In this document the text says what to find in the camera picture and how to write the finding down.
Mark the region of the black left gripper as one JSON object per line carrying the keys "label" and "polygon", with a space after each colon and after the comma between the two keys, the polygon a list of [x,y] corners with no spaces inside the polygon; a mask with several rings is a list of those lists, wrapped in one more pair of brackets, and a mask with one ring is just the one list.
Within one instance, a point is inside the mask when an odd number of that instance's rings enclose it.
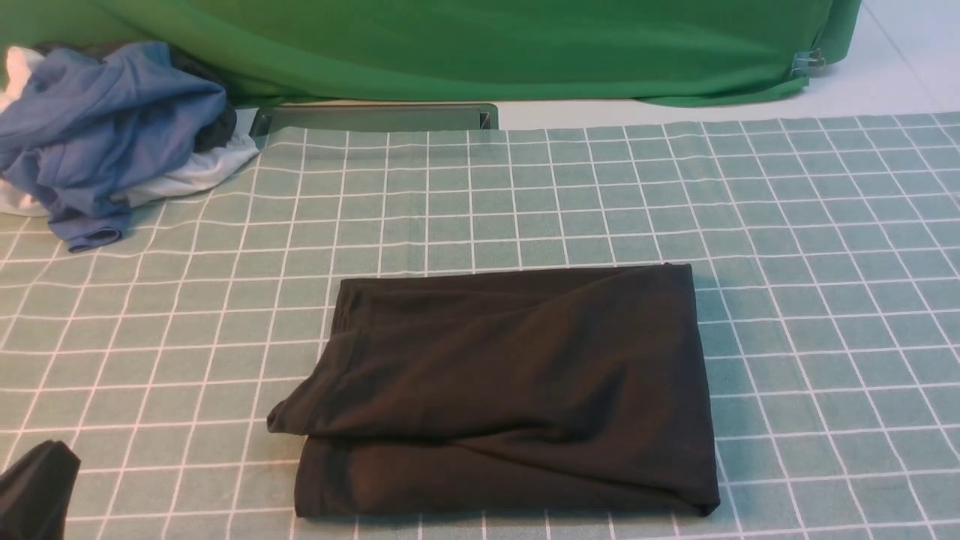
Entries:
{"label": "black left gripper", "polygon": [[62,539],[81,459],[65,442],[35,445],[1,475],[1,538]]}

